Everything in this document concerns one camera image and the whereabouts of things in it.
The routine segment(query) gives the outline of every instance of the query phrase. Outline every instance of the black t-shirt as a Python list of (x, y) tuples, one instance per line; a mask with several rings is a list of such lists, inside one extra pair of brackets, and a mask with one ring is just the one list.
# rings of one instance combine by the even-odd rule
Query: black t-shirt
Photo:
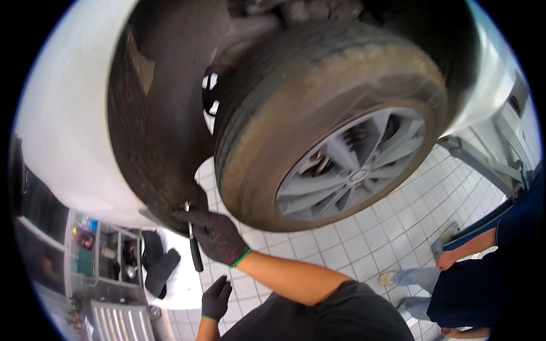
[(526, 278), (523, 272), (538, 230), (536, 214), (501, 217), (497, 251), (481, 260), (457, 262), (441, 272), (427, 311), (430, 319), (446, 328), (495, 327)]
[(413, 341), (413, 336), (392, 304), (366, 284), (349, 281), (314, 307), (271, 294), (221, 340)]

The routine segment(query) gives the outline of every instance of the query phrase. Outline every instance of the tool handle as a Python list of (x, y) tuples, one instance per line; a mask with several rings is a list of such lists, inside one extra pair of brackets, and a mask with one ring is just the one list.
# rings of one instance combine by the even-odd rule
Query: tool handle
[(189, 239), (189, 248), (192, 250), (192, 259), (195, 271), (203, 272), (203, 261), (201, 260), (201, 253), (199, 252), (199, 247), (197, 246), (197, 239), (195, 239), (194, 236)]

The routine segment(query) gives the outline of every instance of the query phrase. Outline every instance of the wheel center cap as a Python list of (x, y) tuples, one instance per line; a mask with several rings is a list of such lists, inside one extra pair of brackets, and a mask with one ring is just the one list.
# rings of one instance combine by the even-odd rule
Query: wheel center cap
[(351, 182), (356, 182), (356, 181), (360, 181), (362, 180), (364, 177), (366, 177), (366, 175), (368, 174), (369, 170), (367, 169), (361, 169), (359, 171), (356, 171), (356, 172), (353, 172), (350, 176), (349, 176), (349, 181)]

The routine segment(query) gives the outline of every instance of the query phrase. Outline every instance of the screwdriver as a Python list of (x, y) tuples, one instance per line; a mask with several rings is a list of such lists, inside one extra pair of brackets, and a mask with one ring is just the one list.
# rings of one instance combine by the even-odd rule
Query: screwdriver
[[(189, 212), (189, 201), (184, 202), (184, 209), (186, 212)], [(189, 227), (189, 248), (192, 251), (192, 260), (193, 266), (197, 272), (203, 272), (203, 261), (201, 260), (201, 252), (199, 252), (199, 247), (197, 245), (197, 239), (193, 235), (193, 226), (192, 223), (188, 222)]]

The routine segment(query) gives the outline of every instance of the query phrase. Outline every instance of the black work glove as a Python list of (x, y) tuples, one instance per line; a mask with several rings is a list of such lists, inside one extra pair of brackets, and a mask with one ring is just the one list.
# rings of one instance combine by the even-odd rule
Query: black work glove
[(235, 224), (223, 214), (177, 211), (173, 217), (193, 224), (193, 235), (203, 252), (217, 262), (234, 267), (250, 252)]
[(216, 322), (228, 311), (229, 294), (232, 292), (232, 284), (227, 276), (221, 276), (212, 283), (210, 288), (203, 293), (201, 302), (201, 315)]

